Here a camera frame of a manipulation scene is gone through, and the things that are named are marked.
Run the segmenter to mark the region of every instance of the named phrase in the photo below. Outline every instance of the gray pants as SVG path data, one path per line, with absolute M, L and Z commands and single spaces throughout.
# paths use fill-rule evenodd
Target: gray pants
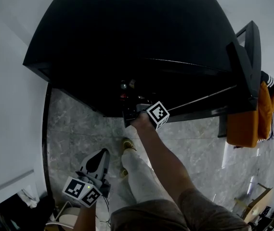
M 122 164 L 128 171 L 128 175 L 116 186 L 111 196 L 110 215 L 123 207 L 149 200 L 172 201 L 165 189 L 156 182 L 153 170 L 134 149 L 124 151 Z

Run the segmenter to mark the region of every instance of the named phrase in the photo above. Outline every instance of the cable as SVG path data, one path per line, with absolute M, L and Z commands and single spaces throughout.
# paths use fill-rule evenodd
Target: cable
M 108 213 L 109 213 L 109 201 L 106 197 L 103 197 L 104 198 L 104 201 L 107 205 L 107 209 L 108 209 Z M 107 223 L 108 227 L 111 228 L 111 223 L 110 223 L 110 218 L 108 219 L 108 221 L 100 221 L 100 222 L 104 222 L 104 223 Z
M 106 203 L 106 205 L 107 205 L 108 213 L 109 213 L 109 201 L 108 201 L 108 199 L 107 199 L 106 197 L 104 197 L 104 201 L 105 201 L 105 203 Z M 108 227 L 111 228 L 110 218 L 109 218 L 108 221 L 106 221 L 106 223 L 108 224 Z

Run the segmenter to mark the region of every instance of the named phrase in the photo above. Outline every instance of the marble floor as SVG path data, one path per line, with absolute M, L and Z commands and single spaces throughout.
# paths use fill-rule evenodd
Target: marble floor
M 238 213 L 243 209 L 235 208 L 235 197 L 248 202 L 263 191 L 253 184 L 252 192 L 247 194 L 252 176 L 274 187 L 274 140 L 261 142 L 255 149 L 233 149 L 225 138 L 217 138 L 218 126 L 219 118 L 213 117 L 167 123 L 158 133 L 185 165 L 196 187 L 210 200 Z M 57 205 L 68 200 L 61 194 L 67 177 L 76 176 L 74 172 L 83 158 L 98 149 L 109 149 L 108 180 L 113 186 L 119 181 L 123 137 L 134 141 L 138 154 L 150 165 L 135 129 L 125 129 L 122 118 L 103 117 L 61 91 L 52 90 L 47 143 L 51 188 Z M 98 201 L 97 216 L 100 221 L 108 220 L 103 199 Z M 107 229 L 102 223 L 101 230 Z

